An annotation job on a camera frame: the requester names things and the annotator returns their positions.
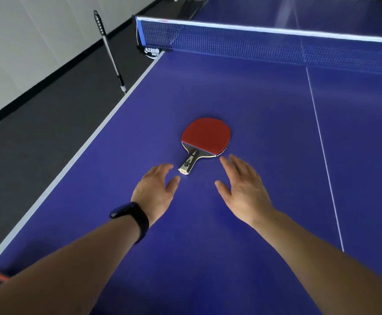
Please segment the person's left hand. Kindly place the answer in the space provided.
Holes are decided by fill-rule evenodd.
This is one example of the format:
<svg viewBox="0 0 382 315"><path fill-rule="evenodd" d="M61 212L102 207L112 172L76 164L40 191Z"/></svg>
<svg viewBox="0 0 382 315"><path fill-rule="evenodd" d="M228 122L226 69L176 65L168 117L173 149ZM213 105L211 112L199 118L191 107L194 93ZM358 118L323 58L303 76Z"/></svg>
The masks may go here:
<svg viewBox="0 0 382 315"><path fill-rule="evenodd" d="M150 227L162 217L170 206L174 194L166 192L166 176L173 164L153 166L135 187L131 201L140 205L148 217Z"/></svg>

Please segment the person's right hand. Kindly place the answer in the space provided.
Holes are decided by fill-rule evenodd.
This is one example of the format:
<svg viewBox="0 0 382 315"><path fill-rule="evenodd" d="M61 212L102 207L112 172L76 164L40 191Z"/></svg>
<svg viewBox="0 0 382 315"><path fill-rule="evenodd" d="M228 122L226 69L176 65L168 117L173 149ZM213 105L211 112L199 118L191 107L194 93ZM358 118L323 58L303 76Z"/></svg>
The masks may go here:
<svg viewBox="0 0 382 315"><path fill-rule="evenodd" d="M260 175L255 170L255 178L241 177L229 157L221 156L220 163L229 178L228 188L233 194L233 204L226 206L239 220L259 232L275 212Z"/></svg>

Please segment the person's left forearm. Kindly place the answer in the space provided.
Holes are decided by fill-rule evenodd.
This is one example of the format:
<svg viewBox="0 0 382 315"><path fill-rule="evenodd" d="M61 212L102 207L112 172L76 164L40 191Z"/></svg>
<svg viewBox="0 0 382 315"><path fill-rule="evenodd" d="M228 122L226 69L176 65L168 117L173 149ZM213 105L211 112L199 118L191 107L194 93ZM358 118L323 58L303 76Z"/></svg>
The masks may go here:
<svg viewBox="0 0 382 315"><path fill-rule="evenodd" d="M139 237L127 215L44 257L0 286L0 315L89 315Z"/></svg>

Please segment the person's right forearm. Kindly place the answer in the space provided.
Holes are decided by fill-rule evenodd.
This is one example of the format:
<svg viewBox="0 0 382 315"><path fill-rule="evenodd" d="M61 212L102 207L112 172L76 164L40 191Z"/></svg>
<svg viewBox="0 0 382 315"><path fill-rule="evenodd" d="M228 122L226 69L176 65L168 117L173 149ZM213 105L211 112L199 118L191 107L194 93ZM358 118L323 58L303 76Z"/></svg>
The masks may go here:
<svg viewBox="0 0 382 315"><path fill-rule="evenodd" d="M285 260L323 315L382 315L382 277L276 211L251 226Z"/></svg>

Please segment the red table tennis paddle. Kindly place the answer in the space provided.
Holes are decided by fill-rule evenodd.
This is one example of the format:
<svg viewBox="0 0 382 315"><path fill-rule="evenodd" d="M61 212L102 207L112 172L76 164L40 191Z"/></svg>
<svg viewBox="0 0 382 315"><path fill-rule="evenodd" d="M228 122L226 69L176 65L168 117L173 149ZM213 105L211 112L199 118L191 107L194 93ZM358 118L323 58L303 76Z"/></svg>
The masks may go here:
<svg viewBox="0 0 382 315"><path fill-rule="evenodd" d="M194 120L181 136L181 144L188 156L178 171L188 175L199 159L220 156L228 147L230 138L230 128L224 121L212 117Z"/></svg>

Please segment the black wristband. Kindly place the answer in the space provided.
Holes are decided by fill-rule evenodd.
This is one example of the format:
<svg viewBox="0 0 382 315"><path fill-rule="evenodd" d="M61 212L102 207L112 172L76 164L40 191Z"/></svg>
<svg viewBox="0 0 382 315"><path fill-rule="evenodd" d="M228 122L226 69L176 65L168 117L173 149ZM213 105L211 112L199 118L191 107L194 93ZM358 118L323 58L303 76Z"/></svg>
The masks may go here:
<svg viewBox="0 0 382 315"><path fill-rule="evenodd" d="M135 244L137 244L146 236L149 230L150 223L148 217L146 216L145 212L142 210L140 205L132 201L112 210L109 214L109 218L116 219L127 215L131 216L135 220L136 224L140 229L139 237L135 242Z"/></svg>

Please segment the blue table tennis net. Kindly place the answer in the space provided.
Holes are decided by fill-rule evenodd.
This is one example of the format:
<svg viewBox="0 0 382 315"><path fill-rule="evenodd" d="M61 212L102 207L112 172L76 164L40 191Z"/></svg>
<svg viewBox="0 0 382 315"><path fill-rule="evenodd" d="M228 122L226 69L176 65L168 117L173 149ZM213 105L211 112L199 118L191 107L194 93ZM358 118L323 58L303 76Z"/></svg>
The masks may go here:
<svg viewBox="0 0 382 315"><path fill-rule="evenodd" d="M136 16L146 48L382 74L382 37Z"/></svg>

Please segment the black and silver ball picker tube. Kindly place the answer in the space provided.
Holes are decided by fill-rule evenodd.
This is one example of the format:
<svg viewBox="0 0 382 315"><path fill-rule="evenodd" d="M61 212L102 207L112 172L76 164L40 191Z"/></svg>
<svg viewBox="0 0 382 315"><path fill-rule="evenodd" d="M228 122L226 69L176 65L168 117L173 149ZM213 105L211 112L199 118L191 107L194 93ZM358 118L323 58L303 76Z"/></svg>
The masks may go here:
<svg viewBox="0 0 382 315"><path fill-rule="evenodd" d="M106 48L107 53L108 53L108 55L109 55L109 58L110 58L110 60L111 60L111 62L112 62L112 65L113 65L113 67L114 67L114 70L115 70L115 73L116 73L118 82L119 82L119 84L120 84L120 88L121 88L122 92L123 92L124 94L126 94L127 89L126 89L124 80L123 80L123 78L122 78L122 76L121 76L121 74L120 74L120 72L119 72L118 67L117 67L117 64L116 64L116 62L115 62L115 59L114 59L114 57L113 57L113 55L112 55L112 52L111 52L111 49L110 49L110 46L109 46L108 36L107 36L107 34L106 34L106 31L105 31L105 28L104 28L104 25L103 25L103 21L102 21L100 15L99 15L98 11L94 10L94 11L93 11L93 15L94 15L94 20L95 20L95 22L96 22L96 25L98 26L100 35L101 35L101 37L102 37L102 39L103 39L105 48Z"/></svg>

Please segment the black net post clamp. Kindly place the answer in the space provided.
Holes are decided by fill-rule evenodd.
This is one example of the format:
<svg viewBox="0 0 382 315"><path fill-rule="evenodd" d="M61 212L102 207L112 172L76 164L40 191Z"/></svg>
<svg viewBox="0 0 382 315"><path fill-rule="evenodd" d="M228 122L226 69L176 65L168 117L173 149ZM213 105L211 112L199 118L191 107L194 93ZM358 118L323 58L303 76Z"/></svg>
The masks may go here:
<svg viewBox="0 0 382 315"><path fill-rule="evenodd" d="M145 57L150 58L152 60L157 59L163 52L172 52L172 49L169 48L164 48L164 47L147 47L143 46L140 35L139 35L139 28L138 28L138 23L137 23L137 16L133 15L132 20L135 23L136 26L136 48L137 50Z"/></svg>

